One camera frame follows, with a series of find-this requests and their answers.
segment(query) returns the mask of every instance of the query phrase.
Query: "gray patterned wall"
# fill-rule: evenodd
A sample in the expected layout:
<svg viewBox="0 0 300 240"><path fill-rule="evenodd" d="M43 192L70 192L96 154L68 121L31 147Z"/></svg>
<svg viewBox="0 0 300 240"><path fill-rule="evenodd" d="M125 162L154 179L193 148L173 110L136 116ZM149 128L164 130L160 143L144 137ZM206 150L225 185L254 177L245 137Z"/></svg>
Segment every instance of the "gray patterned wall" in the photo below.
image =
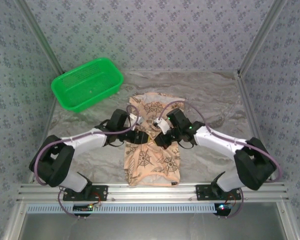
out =
<svg viewBox="0 0 300 240"><path fill-rule="evenodd" d="M65 71L235 70L273 0L27 0Z"/></svg>
<svg viewBox="0 0 300 240"><path fill-rule="evenodd" d="M300 225L300 0L288 1L244 79Z"/></svg>
<svg viewBox="0 0 300 240"><path fill-rule="evenodd" d="M0 239L42 138L56 75L13 1L0 0Z"/></svg>

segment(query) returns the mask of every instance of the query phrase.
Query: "green plastic basket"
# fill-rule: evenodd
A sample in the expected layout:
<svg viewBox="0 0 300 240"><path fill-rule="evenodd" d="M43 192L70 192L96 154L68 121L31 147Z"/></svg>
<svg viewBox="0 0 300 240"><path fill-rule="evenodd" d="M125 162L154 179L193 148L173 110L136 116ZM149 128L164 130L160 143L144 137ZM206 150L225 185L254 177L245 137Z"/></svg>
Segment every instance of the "green plastic basket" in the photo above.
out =
<svg viewBox="0 0 300 240"><path fill-rule="evenodd" d="M63 108L79 113L118 92L123 82L122 73L102 57L58 76L51 88Z"/></svg>

